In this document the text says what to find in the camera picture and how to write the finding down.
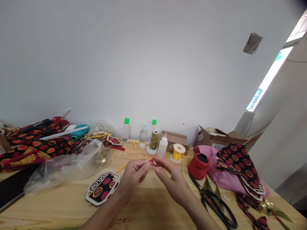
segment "pink plastic bag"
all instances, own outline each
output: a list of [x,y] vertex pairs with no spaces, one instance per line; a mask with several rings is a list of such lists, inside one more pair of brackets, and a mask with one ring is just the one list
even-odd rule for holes
[[[194,147],[194,154],[196,153],[202,153],[205,154],[207,156],[207,158],[210,161],[210,168],[208,170],[208,173],[211,177],[211,179],[213,180],[213,182],[215,182],[219,187],[224,188],[226,190],[235,192],[235,193],[242,193],[245,194],[247,196],[250,196],[248,194],[248,192],[244,189],[244,187],[242,186],[239,178],[237,177],[237,175],[234,174],[230,174],[227,171],[218,171],[215,169],[216,166],[216,162],[218,157],[216,156],[216,153],[219,150],[208,146],[208,145],[198,145],[196,147]],[[270,189],[269,187],[263,182],[262,179],[260,179],[264,190],[265,190],[265,195],[263,195],[263,198],[266,198],[267,196],[270,195]]]

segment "white bottle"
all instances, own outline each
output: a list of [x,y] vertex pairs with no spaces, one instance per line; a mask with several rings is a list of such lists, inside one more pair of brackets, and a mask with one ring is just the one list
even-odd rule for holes
[[150,133],[148,135],[147,141],[150,143],[151,141],[151,136],[153,135],[153,131],[157,130],[157,120],[153,119],[153,125],[151,126]]
[[159,148],[158,148],[158,152],[157,152],[158,157],[163,158],[165,156],[167,144],[168,144],[168,141],[167,141],[167,137],[166,137],[166,133],[165,133],[165,136],[162,137],[162,139],[160,140],[160,143],[159,143]]
[[138,142],[138,147],[140,149],[143,149],[145,148],[145,145],[146,145],[146,140],[147,140],[147,126],[146,124],[144,123],[143,124],[143,128],[140,132],[140,140]]
[[128,143],[129,142],[129,118],[125,118],[124,128],[122,129],[122,142]]

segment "hand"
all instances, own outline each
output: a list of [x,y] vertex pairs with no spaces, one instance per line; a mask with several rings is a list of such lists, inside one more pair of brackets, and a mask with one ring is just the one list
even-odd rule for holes
[[[191,199],[191,197],[195,197],[195,195],[183,177],[182,172],[177,166],[163,158],[155,158],[153,164],[156,166],[154,170],[155,173],[165,185],[170,196],[174,199],[174,201],[185,208],[189,203],[189,199]],[[165,168],[170,173],[171,178],[169,178],[163,170],[158,168],[158,166]]]
[[125,200],[129,199],[137,185],[145,179],[150,166],[150,161],[146,159],[129,161],[116,192]]

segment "clear plastic bag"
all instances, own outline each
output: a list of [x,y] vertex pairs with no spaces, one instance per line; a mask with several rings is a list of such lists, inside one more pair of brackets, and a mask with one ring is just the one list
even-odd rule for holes
[[32,174],[24,192],[51,188],[68,180],[84,179],[98,173],[113,159],[112,149],[101,146],[101,141],[94,139],[79,155],[61,155],[46,160]]
[[96,138],[98,138],[99,140],[103,142],[106,140],[107,136],[114,135],[115,130],[114,130],[114,127],[110,123],[102,119],[92,120],[92,123],[93,124],[91,125],[91,129],[85,135],[85,139],[95,136]]

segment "left hand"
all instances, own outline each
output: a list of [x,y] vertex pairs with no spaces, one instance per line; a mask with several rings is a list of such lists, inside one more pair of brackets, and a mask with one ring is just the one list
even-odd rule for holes
[[122,198],[128,199],[139,183],[141,183],[151,166],[150,160],[134,160],[129,161],[122,175],[121,182],[116,189]]

